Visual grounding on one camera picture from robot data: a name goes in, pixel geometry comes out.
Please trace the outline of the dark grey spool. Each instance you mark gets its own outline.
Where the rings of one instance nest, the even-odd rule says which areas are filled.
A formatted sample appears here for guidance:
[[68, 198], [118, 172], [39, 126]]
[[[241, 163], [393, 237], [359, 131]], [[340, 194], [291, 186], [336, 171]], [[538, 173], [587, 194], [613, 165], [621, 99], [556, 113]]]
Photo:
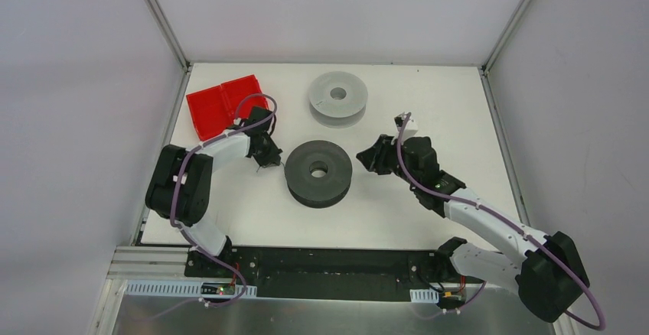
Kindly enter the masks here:
[[285, 162], [289, 193], [300, 204], [315, 209], [339, 203], [350, 190], [352, 163], [347, 152], [331, 141], [307, 141]]

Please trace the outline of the white perforated spool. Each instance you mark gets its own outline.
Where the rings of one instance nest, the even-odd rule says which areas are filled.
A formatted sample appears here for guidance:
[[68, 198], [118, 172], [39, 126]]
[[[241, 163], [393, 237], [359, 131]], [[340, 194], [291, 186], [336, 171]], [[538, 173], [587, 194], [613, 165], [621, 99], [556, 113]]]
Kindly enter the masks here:
[[314, 79], [307, 91], [314, 119], [329, 128], [349, 128], [364, 116], [368, 89], [358, 76], [332, 71]]

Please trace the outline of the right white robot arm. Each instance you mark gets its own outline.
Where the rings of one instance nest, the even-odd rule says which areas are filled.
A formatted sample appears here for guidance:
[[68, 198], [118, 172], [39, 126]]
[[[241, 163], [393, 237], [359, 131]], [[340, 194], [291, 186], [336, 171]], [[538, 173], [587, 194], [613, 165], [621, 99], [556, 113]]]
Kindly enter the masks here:
[[501, 214], [494, 215], [478, 195], [442, 170], [428, 137], [402, 144], [380, 135], [356, 155], [378, 175], [394, 174], [409, 183], [419, 203], [458, 223], [494, 247], [488, 251], [454, 237], [437, 249], [435, 273], [444, 281], [480, 278], [516, 294], [539, 319], [552, 323], [590, 286], [574, 241], [560, 231], [549, 235]]

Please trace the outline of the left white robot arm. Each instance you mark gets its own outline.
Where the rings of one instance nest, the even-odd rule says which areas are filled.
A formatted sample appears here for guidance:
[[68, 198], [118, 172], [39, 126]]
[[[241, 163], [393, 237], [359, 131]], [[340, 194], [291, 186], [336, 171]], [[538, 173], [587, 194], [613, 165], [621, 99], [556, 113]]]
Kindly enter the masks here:
[[205, 217], [211, 178], [242, 158], [253, 159], [260, 168], [279, 166], [282, 150], [272, 140], [275, 123], [273, 111], [254, 106], [246, 118], [237, 119], [217, 137], [192, 149], [169, 144], [158, 156], [145, 206], [205, 255], [204, 267], [215, 277], [232, 271], [233, 256], [230, 237]]

